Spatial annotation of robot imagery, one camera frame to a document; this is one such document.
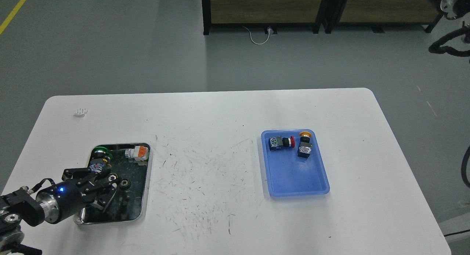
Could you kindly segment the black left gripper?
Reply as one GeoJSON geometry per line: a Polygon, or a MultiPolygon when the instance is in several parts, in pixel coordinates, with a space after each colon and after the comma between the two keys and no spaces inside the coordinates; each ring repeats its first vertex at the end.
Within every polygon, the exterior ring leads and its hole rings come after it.
{"type": "Polygon", "coordinates": [[[37,192],[36,201],[44,212],[45,222],[57,224],[85,207],[105,212],[122,180],[110,173],[111,167],[65,169],[62,182],[37,192]]]}

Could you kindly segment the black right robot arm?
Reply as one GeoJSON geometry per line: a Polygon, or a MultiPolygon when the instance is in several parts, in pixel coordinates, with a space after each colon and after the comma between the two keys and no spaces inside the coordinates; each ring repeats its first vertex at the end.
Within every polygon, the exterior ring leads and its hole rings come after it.
{"type": "Polygon", "coordinates": [[[426,0],[438,14],[446,20],[457,21],[461,20],[461,25],[447,34],[444,34],[436,41],[431,43],[428,47],[428,52],[439,55],[450,55],[454,57],[469,58],[469,49],[455,48],[451,41],[461,39],[462,43],[469,46],[469,21],[463,20],[464,17],[469,16],[470,0],[426,0]]]}

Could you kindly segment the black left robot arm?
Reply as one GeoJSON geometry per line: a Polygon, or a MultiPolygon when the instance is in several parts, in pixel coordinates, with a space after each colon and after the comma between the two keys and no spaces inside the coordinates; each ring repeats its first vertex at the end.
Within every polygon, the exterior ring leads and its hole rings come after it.
{"type": "Polygon", "coordinates": [[[1,196],[1,254],[41,255],[40,249],[22,244],[21,223],[35,227],[43,222],[57,224],[84,208],[106,210],[118,190],[131,185],[109,168],[66,169],[60,183],[45,178],[33,188],[22,186],[1,196]]]}

